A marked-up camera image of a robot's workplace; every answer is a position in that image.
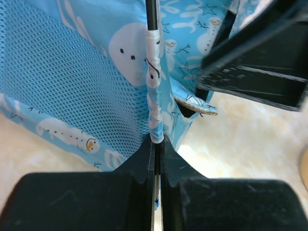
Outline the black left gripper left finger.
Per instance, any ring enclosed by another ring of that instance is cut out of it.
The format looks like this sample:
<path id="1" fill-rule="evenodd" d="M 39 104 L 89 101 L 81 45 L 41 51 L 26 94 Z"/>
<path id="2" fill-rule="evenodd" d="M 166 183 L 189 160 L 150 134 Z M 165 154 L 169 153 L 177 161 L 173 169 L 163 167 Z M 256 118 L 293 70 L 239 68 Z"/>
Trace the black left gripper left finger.
<path id="1" fill-rule="evenodd" d="M 140 148 L 110 172 L 24 175 L 0 215 L 3 231 L 151 231 L 154 146 Z"/>

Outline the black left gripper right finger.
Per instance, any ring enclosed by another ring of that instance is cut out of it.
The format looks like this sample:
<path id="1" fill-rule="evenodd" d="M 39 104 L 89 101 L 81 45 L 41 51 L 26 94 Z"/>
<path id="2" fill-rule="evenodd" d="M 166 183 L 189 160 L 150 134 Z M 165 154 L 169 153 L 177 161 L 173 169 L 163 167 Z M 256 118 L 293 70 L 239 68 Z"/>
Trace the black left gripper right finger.
<path id="1" fill-rule="evenodd" d="M 163 230 L 307 230 L 305 211 L 288 183 L 207 178 L 175 151 L 168 137 L 159 147 Z"/>

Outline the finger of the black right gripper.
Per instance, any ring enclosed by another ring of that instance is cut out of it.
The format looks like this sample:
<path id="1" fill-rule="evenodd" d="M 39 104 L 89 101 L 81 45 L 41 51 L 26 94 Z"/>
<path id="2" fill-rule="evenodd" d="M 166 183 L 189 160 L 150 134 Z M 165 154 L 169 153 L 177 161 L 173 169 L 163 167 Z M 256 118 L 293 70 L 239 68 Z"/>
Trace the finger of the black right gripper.
<path id="1" fill-rule="evenodd" d="M 307 1 L 273 1 L 202 60 L 196 87 L 299 111 L 308 95 Z"/>

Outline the blue patterned tent mat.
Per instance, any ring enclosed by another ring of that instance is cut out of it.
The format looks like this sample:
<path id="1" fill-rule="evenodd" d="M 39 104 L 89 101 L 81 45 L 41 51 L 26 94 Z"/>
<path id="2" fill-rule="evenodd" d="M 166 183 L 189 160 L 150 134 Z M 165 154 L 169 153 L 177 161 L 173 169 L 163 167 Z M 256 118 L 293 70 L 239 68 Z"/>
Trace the blue patterned tent mat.
<path id="1" fill-rule="evenodd" d="M 204 115 L 216 116 L 218 114 L 216 107 L 211 106 L 205 100 L 197 97 L 194 93 L 174 79 L 171 80 L 171 89 L 175 101 L 185 108 Z"/>

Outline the blue patterned pet tent fabric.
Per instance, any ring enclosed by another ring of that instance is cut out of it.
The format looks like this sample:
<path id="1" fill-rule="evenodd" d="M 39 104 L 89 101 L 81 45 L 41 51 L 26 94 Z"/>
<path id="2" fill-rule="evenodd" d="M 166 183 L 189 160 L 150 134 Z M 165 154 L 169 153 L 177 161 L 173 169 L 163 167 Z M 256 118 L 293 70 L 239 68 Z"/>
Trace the blue patterned pet tent fabric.
<path id="1" fill-rule="evenodd" d="M 233 37 L 260 0 L 3 0 L 0 110 L 100 171 L 121 165 L 144 137 L 178 149 L 204 116 L 175 101 L 174 79 L 197 93 L 202 59 L 227 26 Z"/>

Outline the thin black tent pole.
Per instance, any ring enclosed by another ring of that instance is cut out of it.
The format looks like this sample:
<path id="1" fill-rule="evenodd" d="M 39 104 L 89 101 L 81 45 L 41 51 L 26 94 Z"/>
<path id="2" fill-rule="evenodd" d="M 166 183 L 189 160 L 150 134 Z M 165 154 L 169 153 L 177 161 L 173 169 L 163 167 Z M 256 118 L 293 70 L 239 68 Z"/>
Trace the thin black tent pole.
<path id="1" fill-rule="evenodd" d="M 157 20 L 157 2 L 156 0 L 146 0 L 146 16 L 147 16 L 147 29 L 154 31 L 158 29 Z"/>

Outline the orange round lid jar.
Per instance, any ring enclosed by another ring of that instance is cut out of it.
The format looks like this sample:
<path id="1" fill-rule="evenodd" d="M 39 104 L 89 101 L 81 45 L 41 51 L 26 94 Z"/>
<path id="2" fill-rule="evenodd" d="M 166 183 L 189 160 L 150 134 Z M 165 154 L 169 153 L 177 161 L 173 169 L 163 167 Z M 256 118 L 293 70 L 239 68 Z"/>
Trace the orange round lid jar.
<path id="1" fill-rule="evenodd" d="M 306 188 L 308 189 L 308 147 L 305 147 L 301 153 L 299 160 L 299 173 L 301 180 Z"/>

